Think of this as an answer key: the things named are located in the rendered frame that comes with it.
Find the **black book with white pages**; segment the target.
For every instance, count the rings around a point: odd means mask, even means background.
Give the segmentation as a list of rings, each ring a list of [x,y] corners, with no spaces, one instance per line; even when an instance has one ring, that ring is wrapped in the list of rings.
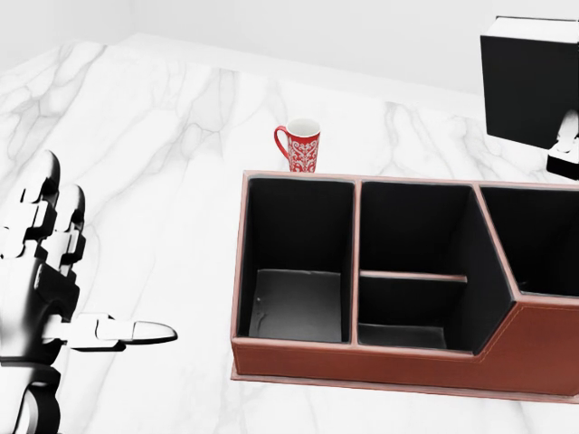
[[[579,19],[499,16],[480,36],[487,133],[552,147],[579,111]]]

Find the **red-brown desk caddy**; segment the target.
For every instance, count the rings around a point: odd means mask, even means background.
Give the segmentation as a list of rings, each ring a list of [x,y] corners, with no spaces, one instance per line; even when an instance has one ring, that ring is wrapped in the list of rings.
[[[233,378],[579,403],[579,185],[248,172]]]

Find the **red white patterned mug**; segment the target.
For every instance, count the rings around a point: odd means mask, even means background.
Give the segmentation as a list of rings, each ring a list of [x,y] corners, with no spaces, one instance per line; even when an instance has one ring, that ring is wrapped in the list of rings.
[[[320,126],[309,118],[291,120],[274,130],[274,140],[291,172],[314,173],[318,159]]]

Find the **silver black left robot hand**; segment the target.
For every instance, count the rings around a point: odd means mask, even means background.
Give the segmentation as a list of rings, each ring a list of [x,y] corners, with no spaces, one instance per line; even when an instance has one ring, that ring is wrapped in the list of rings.
[[[0,224],[0,361],[52,364],[63,345],[82,352],[177,339],[168,326],[77,313],[73,265],[85,249],[85,196],[60,190],[60,163],[44,151]]]

